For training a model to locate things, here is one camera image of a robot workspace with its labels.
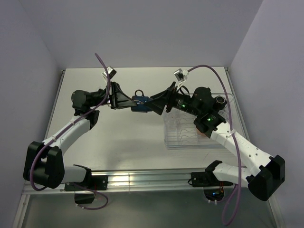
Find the small black mug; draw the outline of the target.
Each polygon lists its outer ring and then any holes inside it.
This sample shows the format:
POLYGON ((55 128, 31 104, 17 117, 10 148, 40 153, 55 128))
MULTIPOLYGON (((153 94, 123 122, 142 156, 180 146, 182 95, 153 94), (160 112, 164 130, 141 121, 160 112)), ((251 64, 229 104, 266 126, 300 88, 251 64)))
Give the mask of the small black mug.
POLYGON ((132 112, 148 113, 152 110, 145 105, 146 102, 150 101, 151 98, 144 95, 141 89, 137 89, 132 96, 132 100, 136 102, 136 106, 131 107, 132 112))

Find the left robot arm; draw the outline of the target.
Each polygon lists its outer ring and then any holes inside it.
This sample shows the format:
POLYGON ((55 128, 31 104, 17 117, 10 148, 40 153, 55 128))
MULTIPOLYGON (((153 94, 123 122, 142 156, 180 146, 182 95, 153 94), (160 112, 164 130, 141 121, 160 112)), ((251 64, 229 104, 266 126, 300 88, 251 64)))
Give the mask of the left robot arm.
POLYGON ((128 97, 123 93, 116 82, 95 92, 76 90, 71 100, 75 110, 72 119, 53 136, 28 146, 23 177, 36 191, 55 189, 63 183, 76 183, 82 190, 90 188, 93 183, 91 169, 81 165, 65 166, 65 152, 96 125, 99 106, 135 110, 143 105, 137 96, 128 97))

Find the orange plastic cup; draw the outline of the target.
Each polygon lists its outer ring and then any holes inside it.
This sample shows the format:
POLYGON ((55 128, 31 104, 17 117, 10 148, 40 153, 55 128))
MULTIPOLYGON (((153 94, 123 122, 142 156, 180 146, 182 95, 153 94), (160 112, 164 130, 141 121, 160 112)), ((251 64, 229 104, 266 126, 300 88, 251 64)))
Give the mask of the orange plastic cup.
POLYGON ((196 129, 197 131, 197 135, 199 135, 200 137, 207 137, 204 133, 200 132, 198 129, 196 129))

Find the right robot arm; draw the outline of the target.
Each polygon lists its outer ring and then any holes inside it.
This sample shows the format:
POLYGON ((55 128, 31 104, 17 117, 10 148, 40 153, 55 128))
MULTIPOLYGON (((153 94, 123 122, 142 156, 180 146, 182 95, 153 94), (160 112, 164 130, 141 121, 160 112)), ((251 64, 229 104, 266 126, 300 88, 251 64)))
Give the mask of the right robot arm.
POLYGON ((222 96, 213 97, 210 88, 198 87, 192 96, 180 94, 175 84, 153 95, 145 106, 161 115, 173 108, 195 116, 194 125, 206 137, 218 142, 245 167, 215 161, 206 168, 206 181, 216 185, 227 181, 247 187, 259 200, 267 201, 285 181, 285 160, 272 156, 249 142, 219 114, 227 105, 222 96))

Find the black ceramic mug cream inside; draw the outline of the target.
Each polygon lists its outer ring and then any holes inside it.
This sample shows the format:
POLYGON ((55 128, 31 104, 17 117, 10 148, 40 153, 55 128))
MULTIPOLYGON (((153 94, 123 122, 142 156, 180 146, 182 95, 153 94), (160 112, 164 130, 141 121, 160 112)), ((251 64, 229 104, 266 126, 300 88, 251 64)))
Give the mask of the black ceramic mug cream inside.
POLYGON ((213 108, 216 111, 223 110, 226 105, 227 105, 227 101, 224 97, 222 97, 220 95, 215 97, 215 103, 214 103, 213 108))

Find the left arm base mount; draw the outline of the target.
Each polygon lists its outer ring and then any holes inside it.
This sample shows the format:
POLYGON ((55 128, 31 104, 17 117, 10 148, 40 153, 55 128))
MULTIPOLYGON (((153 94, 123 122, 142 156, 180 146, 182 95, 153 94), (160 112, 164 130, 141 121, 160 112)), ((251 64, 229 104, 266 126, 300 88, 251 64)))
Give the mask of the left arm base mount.
POLYGON ((107 190, 108 175, 93 175, 89 180, 80 183, 66 183, 64 191, 73 191, 77 206, 89 207, 92 203, 101 201, 104 207, 108 198, 102 193, 107 190))

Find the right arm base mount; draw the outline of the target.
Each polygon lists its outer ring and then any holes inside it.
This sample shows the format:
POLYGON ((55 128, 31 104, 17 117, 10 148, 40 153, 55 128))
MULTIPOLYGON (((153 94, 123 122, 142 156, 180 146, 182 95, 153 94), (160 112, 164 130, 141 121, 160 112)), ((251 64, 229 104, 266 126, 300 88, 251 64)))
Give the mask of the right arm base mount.
POLYGON ((215 178, 215 176, 209 172, 192 172, 191 178, 187 183, 192 187, 209 188, 215 187, 214 189, 204 190, 204 195, 208 200, 220 201, 224 198, 224 183, 215 178))

